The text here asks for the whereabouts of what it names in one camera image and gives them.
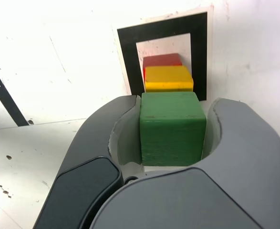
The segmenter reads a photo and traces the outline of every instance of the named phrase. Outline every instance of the green wooden cube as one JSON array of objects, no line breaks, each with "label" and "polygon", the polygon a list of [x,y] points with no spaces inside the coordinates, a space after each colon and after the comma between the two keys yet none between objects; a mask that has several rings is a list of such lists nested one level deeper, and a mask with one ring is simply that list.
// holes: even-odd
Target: green wooden cube
[{"label": "green wooden cube", "polygon": [[189,166],[201,160],[206,116],[194,92],[143,93],[144,166]]}]

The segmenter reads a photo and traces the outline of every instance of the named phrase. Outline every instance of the stacked blocks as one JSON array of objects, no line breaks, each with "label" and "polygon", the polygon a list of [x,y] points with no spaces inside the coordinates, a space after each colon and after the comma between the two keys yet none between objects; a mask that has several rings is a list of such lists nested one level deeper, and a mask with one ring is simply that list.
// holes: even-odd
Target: stacked blocks
[{"label": "stacked blocks", "polygon": [[146,68],[146,92],[192,92],[194,82],[185,66]]},{"label": "stacked blocks", "polygon": [[144,166],[189,166],[201,160],[206,117],[194,92],[143,93]]},{"label": "stacked blocks", "polygon": [[192,92],[193,78],[178,53],[143,59],[146,92]]},{"label": "stacked blocks", "polygon": [[158,55],[158,56],[146,56],[143,58],[143,77],[145,81],[146,67],[151,66],[176,66],[182,65],[178,53]]}]

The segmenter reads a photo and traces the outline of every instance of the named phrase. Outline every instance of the white wall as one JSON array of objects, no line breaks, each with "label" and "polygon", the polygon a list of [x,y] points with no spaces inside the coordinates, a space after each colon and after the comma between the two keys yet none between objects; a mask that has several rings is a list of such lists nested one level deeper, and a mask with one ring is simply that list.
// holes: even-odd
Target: white wall
[{"label": "white wall", "polygon": [[[218,97],[240,100],[280,135],[280,0],[176,0],[166,4],[143,0],[136,5],[127,0],[0,0],[0,78],[25,118],[35,124],[87,118],[106,102],[126,94],[113,27],[205,7],[213,10],[213,33],[204,108]],[[0,128],[15,126],[0,103]],[[39,140],[41,145],[53,135],[45,129],[38,131],[46,135]],[[0,141],[8,133],[1,130]],[[66,146],[54,150],[56,144],[62,144],[60,137],[45,149],[50,157],[29,154],[23,159],[17,154],[22,166],[0,160],[2,181],[19,184],[24,179],[41,185],[41,180],[48,179],[51,185],[56,174],[51,166],[42,174],[32,172],[21,178],[13,173],[30,171],[26,163],[52,160],[60,164]],[[16,193],[24,195],[13,203],[0,196],[1,208],[23,229],[33,226],[39,212],[31,206],[37,204],[36,198],[28,193],[39,196],[40,207],[46,197],[47,191],[42,194],[39,185],[32,185],[31,191],[15,187]],[[26,219],[17,216],[24,212]]]}]

